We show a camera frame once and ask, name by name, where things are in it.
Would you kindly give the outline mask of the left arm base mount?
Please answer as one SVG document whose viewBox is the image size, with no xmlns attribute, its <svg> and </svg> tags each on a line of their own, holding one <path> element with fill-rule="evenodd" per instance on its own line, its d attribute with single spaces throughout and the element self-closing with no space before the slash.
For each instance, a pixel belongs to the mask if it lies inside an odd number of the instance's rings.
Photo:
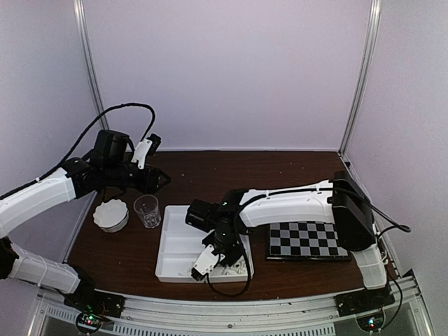
<svg viewBox="0 0 448 336">
<path fill-rule="evenodd" d="M 104 327 L 112 327 L 122 315 L 125 297 L 95 290 L 90 297 L 60 293 L 64 304 L 78 310 L 74 325 L 82 335 L 91 335 Z"/>
</svg>

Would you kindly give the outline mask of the white plastic compartment tray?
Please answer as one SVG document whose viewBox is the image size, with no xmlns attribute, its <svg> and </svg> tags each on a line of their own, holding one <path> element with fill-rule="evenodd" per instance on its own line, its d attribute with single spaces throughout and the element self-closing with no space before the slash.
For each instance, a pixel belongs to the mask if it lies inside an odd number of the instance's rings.
<svg viewBox="0 0 448 336">
<path fill-rule="evenodd" d="M 185 224 L 188 206 L 169 205 L 164 209 L 160 245 L 157 255 L 155 275 L 162 283 L 198 284 L 206 283 L 207 280 L 194 280 L 190 276 L 177 276 L 191 261 L 195 262 L 204 250 L 203 238 L 207 233 Z M 251 277 L 255 272 L 249 237 L 241 237 L 251 268 Z M 245 282 L 246 276 L 211 276 L 211 283 L 234 283 Z"/>
</svg>

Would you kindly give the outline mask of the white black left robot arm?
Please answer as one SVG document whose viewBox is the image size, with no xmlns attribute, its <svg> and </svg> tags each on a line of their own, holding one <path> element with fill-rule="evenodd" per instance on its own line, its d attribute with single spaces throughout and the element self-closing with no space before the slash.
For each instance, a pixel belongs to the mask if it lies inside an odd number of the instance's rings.
<svg viewBox="0 0 448 336">
<path fill-rule="evenodd" d="M 108 187 L 156 193 L 171 181 L 161 169 L 146 164 L 146 158 L 155 154 L 160 143 L 156 134 L 134 145 L 122 132 L 101 130 L 94 148 L 83 157 L 64 159 L 47 177 L 1 199 L 1 278 L 19 279 L 73 295 L 86 311 L 98 308 L 100 294 L 81 270 L 30 253 L 8 236 L 21 224 L 58 204 L 100 193 Z"/>
</svg>

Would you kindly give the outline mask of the black white chess board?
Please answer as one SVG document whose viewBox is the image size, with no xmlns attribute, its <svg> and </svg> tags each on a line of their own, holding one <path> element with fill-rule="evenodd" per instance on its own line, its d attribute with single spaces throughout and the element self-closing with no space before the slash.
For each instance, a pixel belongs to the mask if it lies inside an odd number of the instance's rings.
<svg viewBox="0 0 448 336">
<path fill-rule="evenodd" d="M 322 222 L 273 223 L 267 231 L 267 260 L 349 262 L 336 226 Z"/>
</svg>

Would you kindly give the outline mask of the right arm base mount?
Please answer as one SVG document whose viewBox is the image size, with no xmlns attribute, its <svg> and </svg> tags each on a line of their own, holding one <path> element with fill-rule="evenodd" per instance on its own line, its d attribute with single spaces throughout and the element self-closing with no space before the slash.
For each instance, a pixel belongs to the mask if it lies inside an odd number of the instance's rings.
<svg viewBox="0 0 448 336">
<path fill-rule="evenodd" d="M 384 308 L 395 303 L 388 289 L 357 290 L 335 296 L 340 317 L 354 316 L 358 327 L 367 333 L 379 332 L 386 325 Z"/>
</svg>

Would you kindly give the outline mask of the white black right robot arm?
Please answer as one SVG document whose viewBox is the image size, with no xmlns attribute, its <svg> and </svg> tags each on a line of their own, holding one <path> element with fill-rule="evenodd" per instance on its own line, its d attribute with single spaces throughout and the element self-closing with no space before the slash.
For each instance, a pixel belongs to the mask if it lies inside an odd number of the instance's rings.
<svg viewBox="0 0 448 336">
<path fill-rule="evenodd" d="M 350 252 L 360 270 L 363 308 L 373 309 L 386 297 L 387 272 L 378 246 L 372 204 L 345 171 L 330 180 L 292 188 L 234 189 L 219 203 L 195 199 L 185 223 L 207 234 L 203 252 L 192 264 L 191 277 L 208 279 L 218 266 L 248 260 L 242 235 L 272 223 L 315 222 L 335 225 L 341 247 Z"/>
</svg>

